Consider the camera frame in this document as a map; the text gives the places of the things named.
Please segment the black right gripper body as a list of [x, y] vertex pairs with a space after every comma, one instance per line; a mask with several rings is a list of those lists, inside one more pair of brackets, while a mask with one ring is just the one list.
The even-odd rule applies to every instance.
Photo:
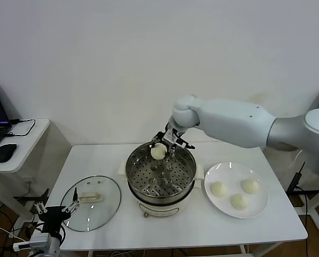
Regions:
[[165, 127], [165, 135], [164, 135], [164, 142], [165, 143], [174, 143], [176, 138], [182, 138], [185, 134], [186, 129], [181, 127], [177, 127], [175, 124], [167, 123]]

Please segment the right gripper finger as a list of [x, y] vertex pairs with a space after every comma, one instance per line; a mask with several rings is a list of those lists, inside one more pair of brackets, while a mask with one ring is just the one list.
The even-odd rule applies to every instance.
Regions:
[[184, 157], [189, 154], [189, 150], [194, 150], [195, 146], [189, 144], [187, 141], [182, 138], [176, 138], [174, 143], [171, 146], [171, 157], [178, 158]]
[[151, 140], [151, 147], [155, 147], [157, 143], [161, 143], [166, 147], [166, 144], [163, 142], [163, 137], [165, 133], [159, 131]]

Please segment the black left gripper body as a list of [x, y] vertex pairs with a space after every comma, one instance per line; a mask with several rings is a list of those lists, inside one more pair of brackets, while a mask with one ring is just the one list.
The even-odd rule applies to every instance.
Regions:
[[70, 218], [70, 212], [64, 206], [46, 207], [46, 212], [39, 214], [43, 222], [42, 233], [49, 233], [51, 237], [60, 237], [62, 222]]

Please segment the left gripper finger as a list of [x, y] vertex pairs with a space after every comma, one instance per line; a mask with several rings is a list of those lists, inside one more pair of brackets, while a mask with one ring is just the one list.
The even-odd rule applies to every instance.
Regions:
[[43, 214], [47, 212], [45, 206], [48, 201], [48, 193], [49, 193], [49, 189], [46, 189], [45, 192], [40, 196], [40, 198], [34, 204], [39, 214]]
[[79, 208], [79, 206], [80, 206], [80, 201], [78, 198], [77, 188], [75, 187], [72, 202], [69, 204], [69, 206], [62, 209], [62, 212], [73, 214]]

